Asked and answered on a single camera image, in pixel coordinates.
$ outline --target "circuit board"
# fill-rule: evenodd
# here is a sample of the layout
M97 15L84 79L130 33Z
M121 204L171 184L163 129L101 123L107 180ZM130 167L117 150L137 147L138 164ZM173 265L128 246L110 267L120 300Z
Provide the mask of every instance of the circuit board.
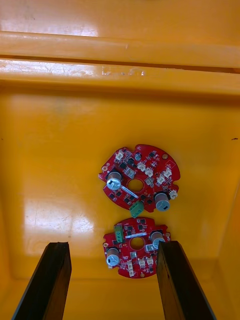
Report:
M104 235L105 242L103 243L106 259L109 249L115 248L119 252L119 263L112 268L119 268L119 275L132 279L142 279L155 275L157 250L153 247L151 235L153 232L159 231L165 242L169 242L171 234L167 232L168 227L164 224L155 225L154 219L146 217L129 218L117 223L114 227L116 226L122 228L122 241L117 241L116 233L108 233ZM131 247L131 240L136 237L140 237L144 241L143 247L138 250Z
M157 193L165 193L169 200L178 195L179 187L174 184L180 179L178 165L168 153L154 146L138 144L134 151L127 147L118 149L102 166L102 173L98 176L107 182L112 172L120 173L121 187L111 190L105 185L103 190L114 203L127 210L140 202L146 211L152 213L156 208ZM142 190L133 192L128 188L133 179L142 181Z

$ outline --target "yellow surface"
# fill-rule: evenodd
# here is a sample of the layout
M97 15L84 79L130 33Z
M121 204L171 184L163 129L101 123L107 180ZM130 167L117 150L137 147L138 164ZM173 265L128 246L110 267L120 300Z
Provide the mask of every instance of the yellow surface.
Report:
M182 244L217 318L240 319L239 2L0 8L0 318L45 246L68 241L64 319L164 319L157 277L119 277L102 248L130 215L98 173L116 149L150 144L181 179L168 212L144 215Z

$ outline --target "yellow plastic wall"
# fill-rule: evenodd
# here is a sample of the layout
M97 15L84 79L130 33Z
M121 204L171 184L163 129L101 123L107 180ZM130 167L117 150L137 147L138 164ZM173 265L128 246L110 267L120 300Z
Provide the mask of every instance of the yellow plastic wall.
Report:
M164 319L157 277L120 277L102 247L130 215L98 173L120 147L150 144L181 179L170 210L144 216L182 244L217 319L240 319L239 2L1 8L0 318L45 246L68 241L64 319Z

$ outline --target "round circuit board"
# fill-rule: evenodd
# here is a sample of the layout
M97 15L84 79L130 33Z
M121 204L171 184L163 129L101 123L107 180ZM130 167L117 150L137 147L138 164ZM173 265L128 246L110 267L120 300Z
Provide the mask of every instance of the round circuit board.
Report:
M106 185L105 194L118 206L128 209L136 218L144 209L153 212L169 209L175 199L180 171L174 159L165 151L146 144L138 144L134 151L118 149L102 166L99 178ZM131 190L130 182L142 182L141 190Z
M155 225L154 219L141 217L123 220L114 226L114 233L104 235L106 263L118 267L118 274L142 279L156 274L159 242L169 242L171 235L166 225ZM142 247L134 248L132 241L142 239Z

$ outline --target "center hole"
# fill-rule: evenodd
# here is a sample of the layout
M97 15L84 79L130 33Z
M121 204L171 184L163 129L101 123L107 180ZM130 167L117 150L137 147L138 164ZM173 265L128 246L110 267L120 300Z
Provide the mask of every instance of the center hole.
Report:
M144 247L144 239L136 236L135 238L132 238L130 241L130 246L133 250L140 250Z
M139 179L132 179L128 182L127 187L133 192L139 192L143 189L144 183Z

